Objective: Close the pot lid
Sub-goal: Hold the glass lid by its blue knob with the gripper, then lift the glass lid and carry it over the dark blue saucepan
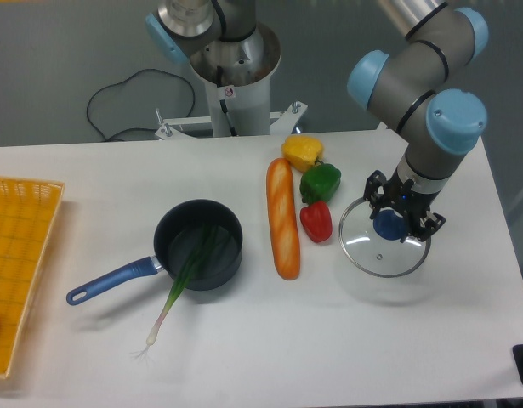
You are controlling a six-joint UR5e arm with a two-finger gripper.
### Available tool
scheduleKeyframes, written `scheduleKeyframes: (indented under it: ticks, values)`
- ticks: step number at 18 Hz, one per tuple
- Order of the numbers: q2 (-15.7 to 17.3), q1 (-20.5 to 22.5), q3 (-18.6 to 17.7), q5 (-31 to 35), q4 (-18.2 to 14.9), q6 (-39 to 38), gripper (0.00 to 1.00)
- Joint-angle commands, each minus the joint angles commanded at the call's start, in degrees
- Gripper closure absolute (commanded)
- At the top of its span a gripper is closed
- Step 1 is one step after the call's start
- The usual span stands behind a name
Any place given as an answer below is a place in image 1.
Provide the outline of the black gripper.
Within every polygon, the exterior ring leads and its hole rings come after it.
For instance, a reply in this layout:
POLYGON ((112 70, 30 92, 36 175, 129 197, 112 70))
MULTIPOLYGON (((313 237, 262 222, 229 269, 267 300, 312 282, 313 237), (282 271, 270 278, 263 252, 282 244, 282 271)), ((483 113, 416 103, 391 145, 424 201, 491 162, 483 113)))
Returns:
POLYGON ((382 172, 375 170, 366 181, 363 200, 371 208, 369 218, 375 219, 380 211, 387 208, 400 214, 405 222, 405 233, 400 242, 407 238, 425 242, 446 222, 442 215, 429 212, 436 193, 420 192, 417 186, 411 178, 401 181, 397 171, 387 178, 382 172))

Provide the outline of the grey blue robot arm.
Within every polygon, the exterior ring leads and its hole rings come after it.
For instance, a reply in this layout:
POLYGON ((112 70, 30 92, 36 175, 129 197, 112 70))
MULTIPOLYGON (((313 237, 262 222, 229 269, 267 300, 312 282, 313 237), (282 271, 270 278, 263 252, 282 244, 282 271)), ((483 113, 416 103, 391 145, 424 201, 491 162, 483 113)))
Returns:
MULTIPOLYGON (((395 57, 379 50, 363 56, 347 90, 407 148, 391 178, 368 178, 363 198, 381 237, 426 241, 444 224, 431 203, 487 123, 478 98, 443 84, 483 51, 489 31, 479 13, 445 1, 382 1, 380 8, 407 46, 395 57)), ((169 60, 189 63, 204 81, 215 136, 270 131, 270 76, 281 50, 254 2, 164 1, 145 25, 169 60)))

